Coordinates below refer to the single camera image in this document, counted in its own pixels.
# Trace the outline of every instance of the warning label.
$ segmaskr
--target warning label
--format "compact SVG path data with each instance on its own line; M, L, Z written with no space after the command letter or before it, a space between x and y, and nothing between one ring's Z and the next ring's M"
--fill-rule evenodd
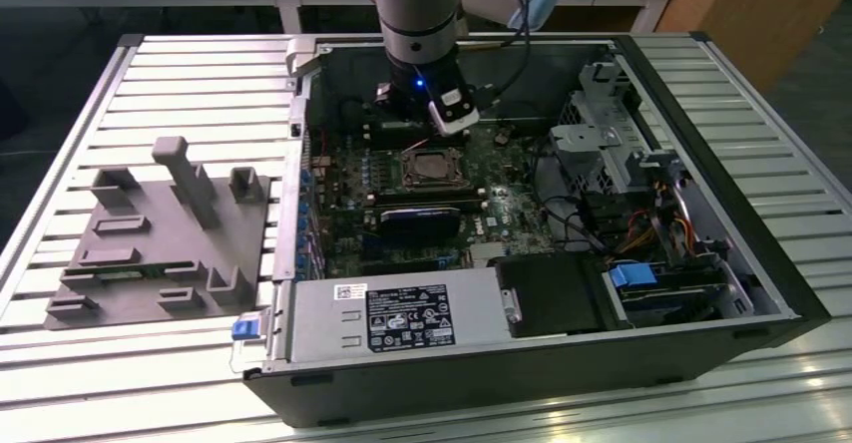
M447 286L368 291L368 334L374 352L455 345Z

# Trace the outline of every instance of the circuit board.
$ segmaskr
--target circuit board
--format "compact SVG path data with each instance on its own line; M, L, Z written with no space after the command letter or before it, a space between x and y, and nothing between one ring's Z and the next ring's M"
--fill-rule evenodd
M426 156L426 166L418 168L423 174L416 174L407 163L414 152L372 150L368 141L344 138L334 159L315 159L315 176L322 182L327 277L362 276L374 264L382 270L398 263L415 268L422 262L420 271L483 266L484 262L475 260L483 248L491 252L502 248L503 254L552 251L550 227L540 217L527 181L531 146L531 139L514 138L506 127L479 124L470 128L463 146L426 146L419 151ZM435 163L448 164L436 167ZM403 209L406 205L376 207L378 189L383 196L398 197L416 196L423 189L428 195L431 187L467 191L466 196L475 196L475 202L464 197L460 205L452 199L434 205L464 208L458 233L428 246L383 245L378 218L387 210Z

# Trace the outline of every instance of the blue latch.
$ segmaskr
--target blue latch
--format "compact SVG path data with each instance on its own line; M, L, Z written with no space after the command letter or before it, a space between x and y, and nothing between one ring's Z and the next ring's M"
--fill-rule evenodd
M623 263L610 271L610 278L616 287L656 284L656 275L650 263Z
M234 340L254 340L262 337L262 318L254 315L250 318L242 316L231 327L231 338Z

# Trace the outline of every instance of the red wire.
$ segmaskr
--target red wire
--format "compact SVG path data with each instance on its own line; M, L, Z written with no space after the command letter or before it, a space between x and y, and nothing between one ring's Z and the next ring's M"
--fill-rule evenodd
M627 239L632 237L634 234L634 222L639 216L643 216L648 213L648 211L636 211L632 216L630 216L630 220L627 221Z

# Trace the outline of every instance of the aluminum slatted table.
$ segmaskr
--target aluminum slatted table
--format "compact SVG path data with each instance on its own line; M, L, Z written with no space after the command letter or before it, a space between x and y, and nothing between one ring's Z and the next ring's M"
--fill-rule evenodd
M166 179L150 145L183 135L220 177L275 179L259 306L272 298L288 36L147 37L118 49L0 257L0 440L758 441L848 438L852 426L852 199L712 43L638 37L704 138L834 314L787 345L698 380L346 429L294 430L244 387L234 317L51 332L47 300L96 204L96 170ZM646 119L667 146L654 117Z

